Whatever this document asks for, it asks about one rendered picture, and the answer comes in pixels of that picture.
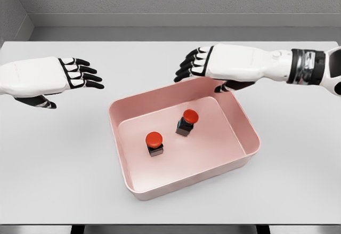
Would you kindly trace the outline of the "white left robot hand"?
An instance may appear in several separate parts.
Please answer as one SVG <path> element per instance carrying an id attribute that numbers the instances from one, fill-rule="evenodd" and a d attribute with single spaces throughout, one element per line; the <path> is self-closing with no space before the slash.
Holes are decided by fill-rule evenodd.
<path id="1" fill-rule="evenodd" d="M 26 105 L 55 109 L 47 95 L 82 87 L 103 89 L 102 78 L 90 63 L 78 58 L 34 58 L 2 65 L 6 95 Z"/>

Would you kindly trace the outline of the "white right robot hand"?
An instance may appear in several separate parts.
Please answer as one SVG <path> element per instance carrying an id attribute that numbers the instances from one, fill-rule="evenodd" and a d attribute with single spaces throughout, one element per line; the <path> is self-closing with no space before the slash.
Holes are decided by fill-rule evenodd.
<path id="1" fill-rule="evenodd" d="M 231 44 L 203 46 L 192 50 L 180 64 L 174 82 L 189 77 L 223 80 L 215 93 L 240 90 L 254 85 L 262 77 L 264 50 Z"/>

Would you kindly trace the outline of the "pink rectangular basket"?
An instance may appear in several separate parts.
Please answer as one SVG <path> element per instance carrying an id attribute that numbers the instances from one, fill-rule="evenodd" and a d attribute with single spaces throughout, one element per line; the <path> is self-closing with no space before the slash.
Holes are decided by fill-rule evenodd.
<path id="1" fill-rule="evenodd" d="M 149 200 L 244 166 L 260 139 L 231 92 L 219 80 L 192 78 L 114 101 L 108 109 L 128 190 Z M 188 136 L 176 134 L 183 112 L 199 115 Z M 151 157 L 145 137 L 158 132 L 164 152 Z"/>

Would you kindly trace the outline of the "red button industrial switch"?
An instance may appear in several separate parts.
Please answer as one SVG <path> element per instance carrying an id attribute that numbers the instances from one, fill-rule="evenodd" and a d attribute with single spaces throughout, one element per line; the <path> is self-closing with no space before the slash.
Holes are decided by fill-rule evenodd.
<path id="1" fill-rule="evenodd" d="M 175 133 L 188 136 L 194 128 L 194 124 L 199 120 L 199 115 L 192 109 L 187 109 L 183 112 L 181 119 L 177 123 Z"/>
<path id="2" fill-rule="evenodd" d="M 160 155 L 164 152 L 163 137 L 160 133 L 148 133 L 145 137 L 145 142 L 151 157 Z"/>

